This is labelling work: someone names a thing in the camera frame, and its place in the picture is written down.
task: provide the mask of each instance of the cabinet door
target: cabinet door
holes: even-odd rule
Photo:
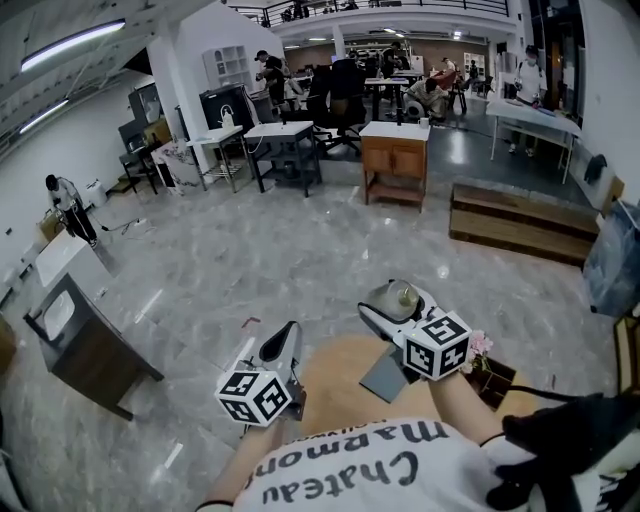
[[[393,146],[393,174],[396,176],[411,176],[422,178],[425,174],[425,145],[394,145]]]
[[[367,172],[391,174],[391,152],[393,145],[383,137],[362,138],[362,166]]]

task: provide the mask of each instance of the railing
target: railing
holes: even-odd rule
[[[263,27],[274,27],[282,23],[334,12],[409,5],[454,7],[509,16],[508,0],[287,0],[264,9],[260,7],[234,7],[234,9],[254,19]]]

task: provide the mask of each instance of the balcony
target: balcony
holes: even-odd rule
[[[347,8],[345,0],[285,1],[269,7],[233,7],[256,23],[284,34],[302,30],[317,22],[359,23],[397,16],[462,16],[480,20],[509,22],[509,0],[356,0]]]

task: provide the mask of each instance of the wooden cabinet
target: wooden cabinet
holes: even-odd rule
[[[387,197],[416,202],[422,211],[427,184],[427,141],[395,137],[362,137],[362,169],[364,174],[365,204],[369,197]],[[381,183],[397,178],[413,178],[413,186]]]

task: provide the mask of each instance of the white cabinet top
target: white cabinet top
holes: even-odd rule
[[[420,128],[417,124],[389,123],[384,121],[371,121],[360,130],[360,137],[390,137],[393,139],[411,139],[427,142],[431,133],[429,128]]]

